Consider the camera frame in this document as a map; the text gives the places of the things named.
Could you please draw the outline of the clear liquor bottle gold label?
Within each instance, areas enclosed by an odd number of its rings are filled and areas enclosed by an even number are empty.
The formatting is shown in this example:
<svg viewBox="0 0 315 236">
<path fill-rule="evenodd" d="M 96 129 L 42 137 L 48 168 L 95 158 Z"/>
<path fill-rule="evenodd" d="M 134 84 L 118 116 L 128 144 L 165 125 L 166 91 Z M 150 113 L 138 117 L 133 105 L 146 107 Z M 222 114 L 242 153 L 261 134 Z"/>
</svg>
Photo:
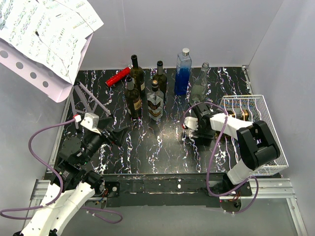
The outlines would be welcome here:
<svg viewBox="0 0 315 236">
<path fill-rule="evenodd" d="M 159 89 L 158 81 L 152 80 L 152 89 L 147 93 L 149 117 L 153 120 L 161 119 L 164 110 L 164 94 Z"/>
</svg>

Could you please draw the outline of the dark wine bottle white label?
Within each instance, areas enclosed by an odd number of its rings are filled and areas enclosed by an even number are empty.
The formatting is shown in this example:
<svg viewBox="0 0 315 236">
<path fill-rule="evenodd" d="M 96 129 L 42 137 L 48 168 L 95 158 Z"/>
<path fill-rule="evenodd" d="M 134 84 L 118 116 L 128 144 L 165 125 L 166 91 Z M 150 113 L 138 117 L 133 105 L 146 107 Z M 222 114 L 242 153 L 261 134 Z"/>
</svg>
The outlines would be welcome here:
<svg viewBox="0 0 315 236">
<path fill-rule="evenodd" d="M 130 69 L 130 77 L 134 83 L 136 89 L 138 89 L 140 96 L 143 97 L 145 95 L 145 81 L 144 81 L 144 71 L 138 65 L 137 55 L 131 56 L 132 68 Z"/>
</svg>

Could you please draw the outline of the blue square glass bottle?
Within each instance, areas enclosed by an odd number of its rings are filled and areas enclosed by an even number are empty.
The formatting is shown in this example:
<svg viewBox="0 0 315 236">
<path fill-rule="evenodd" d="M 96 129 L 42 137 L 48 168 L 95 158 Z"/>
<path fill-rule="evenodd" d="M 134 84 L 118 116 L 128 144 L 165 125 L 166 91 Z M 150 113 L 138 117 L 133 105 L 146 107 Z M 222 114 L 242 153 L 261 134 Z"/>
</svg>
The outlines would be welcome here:
<svg viewBox="0 0 315 236">
<path fill-rule="evenodd" d="M 177 56 L 176 65 L 176 76 L 174 93 L 176 95 L 184 95 L 187 93 L 190 70 L 192 65 L 192 60 L 189 55 L 190 50 L 188 48 L 182 49 L 181 53 Z"/>
</svg>

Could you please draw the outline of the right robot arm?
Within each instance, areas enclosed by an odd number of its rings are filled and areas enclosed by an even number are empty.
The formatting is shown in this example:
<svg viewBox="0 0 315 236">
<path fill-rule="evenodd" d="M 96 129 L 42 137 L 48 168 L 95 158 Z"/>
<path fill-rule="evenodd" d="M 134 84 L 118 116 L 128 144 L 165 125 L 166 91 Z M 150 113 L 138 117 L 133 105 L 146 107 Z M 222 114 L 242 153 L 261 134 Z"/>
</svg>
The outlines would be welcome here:
<svg viewBox="0 0 315 236">
<path fill-rule="evenodd" d="M 193 136 L 210 139 L 221 131 L 239 145 L 241 160 L 223 175 L 218 195 L 236 194 L 255 170 L 280 157 L 280 148 L 266 122 L 240 120 L 220 108 L 211 111 L 205 102 L 193 105 L 192 110 L 196 117 L 185 117 L 183 128 L 190 129 Z"/>
</svg>

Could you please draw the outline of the dark green wine bottle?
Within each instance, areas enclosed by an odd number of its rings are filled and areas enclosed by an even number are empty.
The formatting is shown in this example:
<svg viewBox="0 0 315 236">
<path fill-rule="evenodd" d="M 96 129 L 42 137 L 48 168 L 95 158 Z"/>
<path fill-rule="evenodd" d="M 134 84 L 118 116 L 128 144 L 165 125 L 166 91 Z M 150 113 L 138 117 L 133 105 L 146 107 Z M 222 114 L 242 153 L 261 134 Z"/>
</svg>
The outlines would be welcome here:
<svg viewBox="0 0 315 236">
<path fill-rule="evenodd" d="M 166 91 L 167 91 L 167 76 L 163 70 L 163 62 L 161 60 L 157 61 L 157 72 L 153 76 L 153 80 L 158 83 L 158 88 L 163 93 L 163 101 L 166 102 Z"/>
</svg>

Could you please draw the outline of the red glitter microphone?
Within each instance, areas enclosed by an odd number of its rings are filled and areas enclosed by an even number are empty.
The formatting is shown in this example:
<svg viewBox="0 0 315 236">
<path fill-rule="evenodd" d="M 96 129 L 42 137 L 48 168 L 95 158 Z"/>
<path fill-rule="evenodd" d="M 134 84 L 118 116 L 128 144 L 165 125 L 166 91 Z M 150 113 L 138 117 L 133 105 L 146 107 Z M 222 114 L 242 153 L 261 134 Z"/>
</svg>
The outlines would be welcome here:
<svg viewBox="0 0 315 236">
<path fill-rule="evenodd" d="M 126 67 L 125 69 L 121 70 L 120 72 L 118 72 L 117 74 L 115 74 L 114 76 L 112 76 L 110 79 L 108 79 L 105 84 L 108 87 L 111 87 L 113 85 L 115 85 L 117 82 L 119 82 L 120 80 L 122 80 L 123 78 L 125 78 L 131 70 L 131 65 L 129 65 L 128 67 Z"/>
</svg>

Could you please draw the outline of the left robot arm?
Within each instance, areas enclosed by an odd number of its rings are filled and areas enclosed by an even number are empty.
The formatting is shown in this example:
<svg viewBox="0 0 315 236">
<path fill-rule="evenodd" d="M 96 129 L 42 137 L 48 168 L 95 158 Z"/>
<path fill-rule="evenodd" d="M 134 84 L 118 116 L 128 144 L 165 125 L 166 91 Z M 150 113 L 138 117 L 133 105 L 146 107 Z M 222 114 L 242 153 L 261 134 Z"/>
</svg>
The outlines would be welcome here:
<svg viewBox="0 0 315 236">
<path fill-rule="evenodd" d="M 118 182 L 106 181 L 100 174 L 83 168 L 102 145 L 122 145 L 128 127 L 108 128 L 111 121 L 111 117 L 100 119 L 94 113 L 85 113 L 76 114 L 66 122 L 80 124 L 85 130 L 84 138 L 72 137 L 64 142 L 58 152 L 60 162 L 51 168 L 53 175 L 42 202 L 33 207 L 34 215 L 15 235 L 60 236 L 89 198 L 100 197 L 104 201 L 108 197 L 119 196 Z"/>
</svg>

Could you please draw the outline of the clear glass bottle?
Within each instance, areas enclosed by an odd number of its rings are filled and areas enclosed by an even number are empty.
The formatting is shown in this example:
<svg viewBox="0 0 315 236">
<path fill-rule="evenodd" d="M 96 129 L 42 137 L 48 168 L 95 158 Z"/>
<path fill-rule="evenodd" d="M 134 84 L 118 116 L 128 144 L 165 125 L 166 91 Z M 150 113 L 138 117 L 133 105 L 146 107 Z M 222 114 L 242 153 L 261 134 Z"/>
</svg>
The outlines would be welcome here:
<svg viewBox="0 0 315 236">
<path fill-rule="evenodd" d="M 200 73 L 191 87 L 189 96 L 189 104 L 191 106 L 202 102 L 205 98 L 209 68 L 210 66 L 208 62 L 204 62 L 202 64 Z"/>
</svg>

